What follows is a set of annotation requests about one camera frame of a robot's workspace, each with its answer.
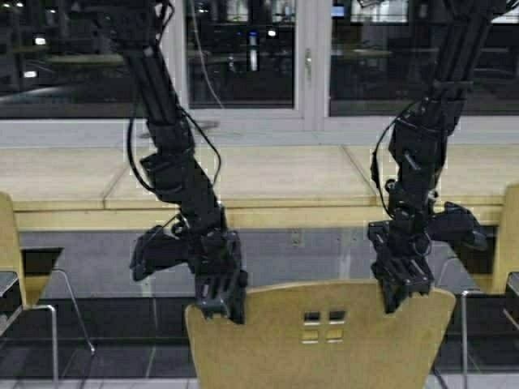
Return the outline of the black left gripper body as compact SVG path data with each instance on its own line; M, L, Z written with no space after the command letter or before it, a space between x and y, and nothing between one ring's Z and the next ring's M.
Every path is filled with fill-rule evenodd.
M241 242L234 230L213 230L196 235L190 269L195 276L195 306L238 304L245 306L248 273L242 268Z

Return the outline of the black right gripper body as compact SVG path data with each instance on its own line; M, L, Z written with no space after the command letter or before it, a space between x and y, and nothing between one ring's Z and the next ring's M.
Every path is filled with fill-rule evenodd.
M425 253L420 252L411 237L391 229L389 221L368 225L367 237L375 249L371 265L384 298L407 298L414 293L427 295L434 276L428 267Z

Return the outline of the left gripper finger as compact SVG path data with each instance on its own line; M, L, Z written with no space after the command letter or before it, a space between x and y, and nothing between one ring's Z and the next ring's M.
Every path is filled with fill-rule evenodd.
M230 305L222 303L216 305L202 304L200 309L207 320L223 318L235 324L244 324L246 322L245 306L240 302Z

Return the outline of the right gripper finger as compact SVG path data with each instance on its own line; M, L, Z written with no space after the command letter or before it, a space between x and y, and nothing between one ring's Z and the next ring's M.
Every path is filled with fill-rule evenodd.
M400 304L407 298L407 288L403 285L379 283L380 291L384 300L384 311L386 314L395 313Z

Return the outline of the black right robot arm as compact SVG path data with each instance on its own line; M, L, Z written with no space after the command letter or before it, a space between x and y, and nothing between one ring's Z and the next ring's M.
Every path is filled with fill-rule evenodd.
M447 1L449 25L431 83L385 129L397 177L380 181L378 160L371 158L371 178L388 220L368 225L376 258L371 270L388 314L415 293L427 295L435 282L427 256L432 242L475 250L487 237L467 208L446 202L435 211L437 186L447 160L448 139L455 131L474 84L474 70L494 19L518 7L516 1Z

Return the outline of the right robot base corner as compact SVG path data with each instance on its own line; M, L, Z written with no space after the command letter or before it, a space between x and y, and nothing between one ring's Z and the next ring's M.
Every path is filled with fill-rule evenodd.
M504 314L508 321L518 329L518 273L508 275L504 293Z

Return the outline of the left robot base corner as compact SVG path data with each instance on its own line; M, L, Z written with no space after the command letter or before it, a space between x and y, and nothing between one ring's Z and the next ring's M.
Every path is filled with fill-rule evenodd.
M1 272L1 335L23 310L19 278L15 272Z

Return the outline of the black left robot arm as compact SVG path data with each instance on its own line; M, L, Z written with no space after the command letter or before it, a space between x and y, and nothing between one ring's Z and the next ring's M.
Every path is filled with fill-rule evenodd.
M169 1L77 1L72 10L95 23L126 63L155 147L140 161L147 175L141 184L178 208L171 222L136 241L130 262L134 280L186 264L203 316L243 325L248 274L239 236L229 229L225 208L195 158L194 122L180 105L161 52L171 8Z

